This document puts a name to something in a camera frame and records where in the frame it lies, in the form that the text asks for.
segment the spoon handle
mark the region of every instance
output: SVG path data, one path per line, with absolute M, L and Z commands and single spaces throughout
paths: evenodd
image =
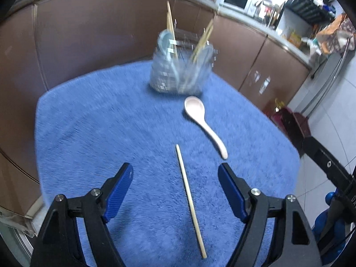
M 210 126 L 204 121 L 200 122 L 200 126 L 211 136 L 211 138 L 216 142 L 223 159 L 227 159 L 227 149 L 218 135 L 210 128 Z

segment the shelf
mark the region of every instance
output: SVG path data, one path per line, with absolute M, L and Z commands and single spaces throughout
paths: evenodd
M 329 12 L 320 9 L 311 0 L 288 0 L 285 7 L 310 25 L 330 23 L 334 20 L 334 17 Z

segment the microwave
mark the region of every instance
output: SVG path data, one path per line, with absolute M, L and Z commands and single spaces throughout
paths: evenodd
M 252 16 L 255 14 L 253 0 L 224 0 L 224 7 L 236 10 L 246 15 Z

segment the metal screw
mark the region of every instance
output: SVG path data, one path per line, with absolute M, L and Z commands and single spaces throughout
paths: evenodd
M 94 197 L 99 196 L 99 195 L 100 195 L 100 192 L 101 192 L 100 189 L 92 189 L 92 190 L 90 191 L 91 195 L 94 196 Z
M 261 191 L 259 189 L 253 188 L 251 189 L 251 194 L 254 196 L 259 196 L 261 194 Z
M 297 199 L 297 197 L 294 196 L 294 195 L 288 195 L 287 196 L 287 200 L 290 201 L 291 203 L 293 203 L 296 199 Z
M 55 200 L 57 201 L 57 202 L 61 202 L 61 201 L 63 201 L 65 199 L 65 196 L 63 196 L 63 195 L 57 195 L 56 197 L 55 197 Z

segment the spoon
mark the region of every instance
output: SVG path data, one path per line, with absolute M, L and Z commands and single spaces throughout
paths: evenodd
M 157 40 L 158 44 L 158 49 L 161 51 L 163 54 L 164 58 L 169 61 L 170 68 L 172 69 L 172 72 L 174 74 L 174 78 L 176 79 L 176 86 L 178 87 L 179 85 L 179 74 L 176 69 L 176 66 L 174 65 L 174 61 L 172 60 L 171 53 L 169 49 L 173 49 L 173 45 L 171 44 L 171 41 L 174 40 L 174 36 L 171 31 L 168 29 L 163 30 Z
M 209 125 L 205 122 L 205 119 L 204 119 L 205 108 L 204 108 L 204 104 L 202 103 L 202 101 L 195 96 L 189 96 L 184 101 L 184 109 L 186 110 L 186 113 L 198 125 L 200 125 L 202 127 L 202 129 L 204 129 L 211 136 L 211 138 L 216 142 L 216 144 L 219 147 L 221 157 L 223 159 L 227 159 L 227 149 L 226 149 L 224 143 L 217 136 L 217 134 L 209 127 Z

